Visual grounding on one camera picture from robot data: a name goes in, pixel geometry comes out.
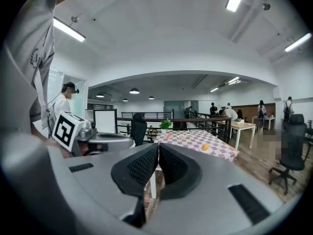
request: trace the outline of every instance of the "green plant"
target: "green plant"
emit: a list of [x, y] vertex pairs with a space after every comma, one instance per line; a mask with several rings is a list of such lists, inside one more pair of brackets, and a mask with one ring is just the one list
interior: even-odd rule
[[170, 128], [171, 124], [172, 124], [172, 122], [170, 120], [168, 120], [168, 119], [164, 120], [161, 122], [160, 128], [167, 130], [168, 128]]

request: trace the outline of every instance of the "table leg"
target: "table leg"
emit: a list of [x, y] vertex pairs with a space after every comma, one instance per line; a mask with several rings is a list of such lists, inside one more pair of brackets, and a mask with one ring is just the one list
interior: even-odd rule
[[253, 129], [252, 129], [252, 135], [251, 135], [251, 141], [250, 141], [250, 147], [249, 147], [249, 149], [251, 149], [251, 148], [252, 148], [252, 145], [253, 145], [254, 133], [255, 133], [255, 126], [254, 126]]
[[240, 138], [240, 129], [237, 131], [237, 138], [236, 138], [236, 145], [235, 145], [236, 150], [238, 150], [239, 138]]
[[154, 172], [150, 178], [151, 198], [157, 198], [157, 184], [156, 184], [156, 172]]

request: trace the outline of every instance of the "ceiling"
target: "ceiling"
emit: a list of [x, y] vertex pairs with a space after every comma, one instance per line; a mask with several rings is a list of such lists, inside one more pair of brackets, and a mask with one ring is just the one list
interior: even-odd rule
[[[88, 98], [104, 101], [122, 101], [124, 98], [127, 98], [129, 101], [143, 101], [147, 100], [149, 96], [164, 100], [165, 94], [209, 94], [213, 88], [232, 78], [230, 76], [211, 74], [178, 74], [137, 78], [89, 89]], [[244, 79], [242, 82], [248, 83], [250, 81]], [[133, 95], [129, 93], [130, 89], [134, 87], [139, 89], [140, 94]], [[104, 93], [105, 97], [97, 98], [96, 95], [98, 93]]]
[[[263, 2], [271, 5], [270, 10], [263, 10]], [[235, 13], [226, 10], [226, 3], [227, 0], [70, 0], [57, 6], [55, 16], [85, 35], [84, 44], [100, 58], [157, 29], [176, 27], [214, 31], [229, 41], [248, 45], [275, 64], [288, 55], [284, 52], [288, 44], [308, 32], [287, 0], [242, 0]], [[79, 16], [79, 22], [72, 23], [71, 16]], [[58, 34], [56, 45], [63, 41]]]

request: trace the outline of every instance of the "orange object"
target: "orange object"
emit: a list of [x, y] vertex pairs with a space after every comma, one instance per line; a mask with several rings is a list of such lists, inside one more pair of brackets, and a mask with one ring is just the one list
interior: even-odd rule
[[206, 151], [209, 149], [209, 145], [207, 143], [205, 143], [203, 146], [202, 146], [202, 151]]
[[173, 137], [173, 134], [172, 133], [169, 133], [167, 136], [166, 136], [166, 139], [171, 139]]

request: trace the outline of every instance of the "table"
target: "table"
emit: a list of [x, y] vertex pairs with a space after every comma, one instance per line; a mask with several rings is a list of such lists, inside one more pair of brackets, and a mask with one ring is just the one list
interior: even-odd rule
[[[257, 119], [258, 120], [258, 116], [254, 116], [253, 118], [252, 118], [252, 123], [253, 123], [253, 120], [254, 119]], [[270, 130], [270, 122], [272, 121], [272, 120], [274, 120], [275, 121], [275, 117], [265, 117], [264, 118], [264, 121], [265, 120], [268, 120], [268, 129]]]
[[[166, 136], [169, 133], [173, 133], [173, 137], [171, 139], [166, 139]], [[179, 135], [192, 134], [194, 135], [190, 139], [181, 140], [178, 139]], [[182, 147], [186, 147], [195, 151], [199, 151], [199, 148], [202, 147], [203, 144], [207, 143], [210, 146], [210, 149], [213, 151], [208, 153], [208, 155], [212, 155], [215, 157], [219, 157], [230, 162], [233, 162], [234, 158], [238, 155], [239, 151], [231, 147], [229, 144], [223, 142], [219, 138], [213, 136], [211, 133], [204, 130], [190, 130], [190, 131], [167, 131], [166, 134], [159, 133], [156, 137], [154, 143], [169, 143]], [[161, 170], [161, 167], [158, 165], [156, 170]], [[151, 186], [151, 197], [156, 199], [157, 197], [157, 188], [156, 188], [156, 174], [150, 178], [150, 186]]]
[[[219, 127], [219, 125], [225, 125], [225, 121], [218, 121], [216, 122], [216, 126]], [[249, 149], [252, 148], [253, 145], [253, 139], [254, 139], [254, 133], [255, 133], [255, 124], [254, 123], [241, 123], [241, 124], [236, 124], [236, 122], [232, 121], [231, 122], [231, 130], [235, 129], [238, 131], [237, 133], [237, 138], [236, 138], [236, 144], [235, 144], [235, 149], [238, 150], [238, 145], [239, 145], [239, 139], [240, 139], [240, 132], [243, 130], [247, 129], [252, 129], [252, 134], [251, 134], [251, 141], [250, 141], [250, 146]]]

